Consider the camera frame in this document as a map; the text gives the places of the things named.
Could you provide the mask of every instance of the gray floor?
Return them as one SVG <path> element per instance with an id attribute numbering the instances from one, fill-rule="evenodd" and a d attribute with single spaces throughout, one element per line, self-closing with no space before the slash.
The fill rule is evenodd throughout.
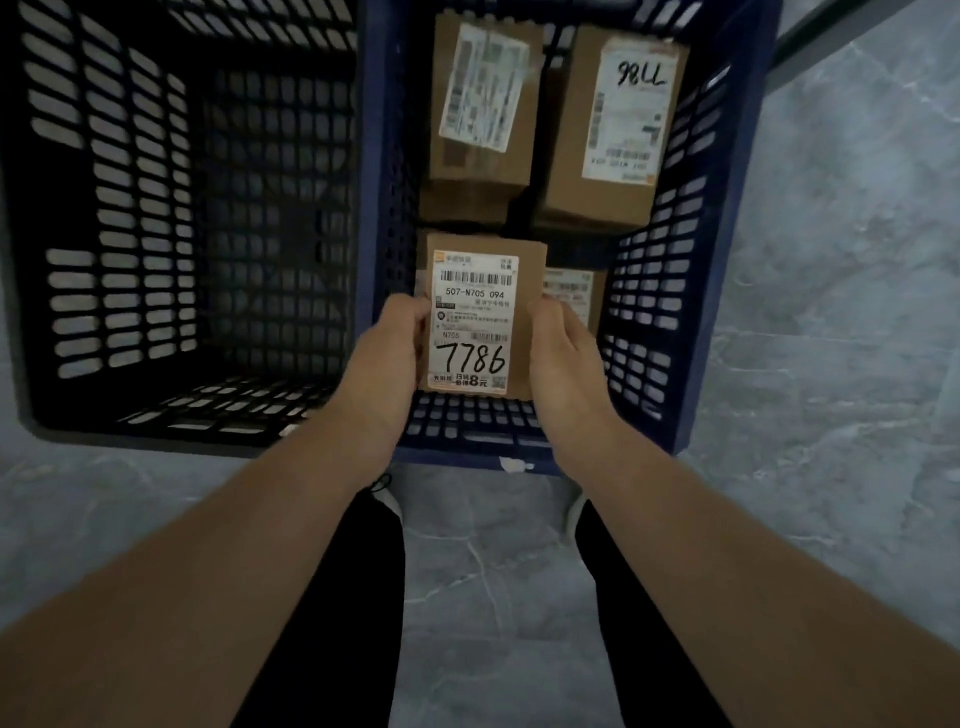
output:
<path id="1" fill-rule="evenodd" d="M 789 3 L 789 24 L 808 7 Z M 919 0 L 767 100 L 684 458 L 960 646 L 960 61 Z M 0 627 L 239 461 L 40 443 L 0 350 Z M 614 726 L 571 493 L 398 468 L 407 610 L 393 724 Z"/>

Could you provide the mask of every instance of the leg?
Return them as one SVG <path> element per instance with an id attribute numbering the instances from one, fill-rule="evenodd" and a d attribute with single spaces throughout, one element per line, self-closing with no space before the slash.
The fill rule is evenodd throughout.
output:
<path id="1" fill-rule="evenodd" d="M 403 526 L 370 491 L 340 522 L 233 721 L 384 726 L 403 631 Z"/>
<path id="2" fill-rule="evenodd" d="M 731 725 L 589 501 L 577 547 L 597 583 L 600 631 L 620 713 L 635 726 Z"/>

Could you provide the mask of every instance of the hand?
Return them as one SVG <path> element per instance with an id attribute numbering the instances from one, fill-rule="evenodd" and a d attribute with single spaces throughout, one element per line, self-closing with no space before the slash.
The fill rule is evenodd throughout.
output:
<path id="1" fill-rule="evenodd" d="M 561 469 L 582 482 L 618 444 L 636 437 L 613 409 L 596 340 L 566 303 L 544 296 L 534 321 L 530 383 Z"/>
<path id="2" fill-rule="evenodd" d="M 390 465 L 417 389 L 416 341 L 430 313 L 427 299 L 395 294 L 376 326 L 357 341 L 337 391 L 314 419 L 344 434 L 344 456 L 357 458 L 369 485 Z"/>

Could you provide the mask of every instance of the blue plastic basket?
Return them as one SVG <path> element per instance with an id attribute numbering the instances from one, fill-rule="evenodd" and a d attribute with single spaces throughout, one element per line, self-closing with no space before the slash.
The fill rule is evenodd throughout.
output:
<path id="1" fill-rule="evenodd" d="M 553 65 L 582 23 L 690 47 L 654 222 L 567 246 L 570 265 L 610 252 L 618 410 L 686 446 L 780 0 L 5 4 L 0 256 L 32 432 L 256 455 L 324 403 L 386 297 L 413 289 L 446 7 L 544 24 Z M 396 457 L 558 472 L 531 404 L 483 398 L 417 393 Z"/>
<path id="2" fill-rule="evenodd" d="M 707 364 L 780 0 L 446 5 L 546 25 L 546 62 L 553 67 L 569 48 L 569 29 L 583 23 L 675 38 L 690 48 L 652 221 L 614 248 L 598 334 L 617 410 L 662 448 L 683 450 Z M 379 124 L 382 118 L 385 131 L 377 159 L 368 159 L 364 169 L 365 188 L 378 185 L 381 208 L 366 222 L 361 245 L 363 255 L 379 258 L 375 287 L 386 293 L 412 285 L 417 182 L 412 171 L 422 148 L 417 130 L 406 125 L 411 116 L 417 119 L 414 127 L 420 123 L 419 107 L 412 104 L 422 104 L 424 74 L 419 68 L 413 72 L 408 50 L 430 37 L 432 16 L 418 16 L 402 0 L 378 0 L 371 20 L 368 32 L 380 35 L 364 57 L 365 98 L 380 103 L 365 109 L 364 121 Z M 389 52 L 373 52 L 382 48 Z M 377 299 L 365 316 L 372 319 L 381 304 Z M 490 469 L 511 458 L 527 471 L 559 472 L 530 404 L 423 392 L 415 397 L 396 457 Z"/>

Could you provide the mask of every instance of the white shoe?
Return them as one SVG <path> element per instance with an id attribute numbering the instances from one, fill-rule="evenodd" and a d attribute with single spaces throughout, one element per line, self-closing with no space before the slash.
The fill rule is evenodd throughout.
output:
<path id="1" fill-rule="evenodd" d="M 386 482 L 384 482 L 385 476 L 389 478 Z M 371 495 L 392 510 L 396 517 L 400 519 L 400 524 L 403 525 L 403 511 L 400 509 L 400 503 L 394 497 L 394 494 L 387 490 L 391 481 L 393 481 L 393 478 L 388 473 L 381 475 L 373 484 Z"/>
<path id="2" fill-rule="evenodd" d="M 581 493 L 580 497 L 573 501 L 570 510 L 566 512 L 564 531 L 566 532 L 566 538 L 572 544 L 577 542 L 577 523 L 580 522 L 580 517 L 584 515 L 585 505 L 587 505 L 587 494 Z"/>

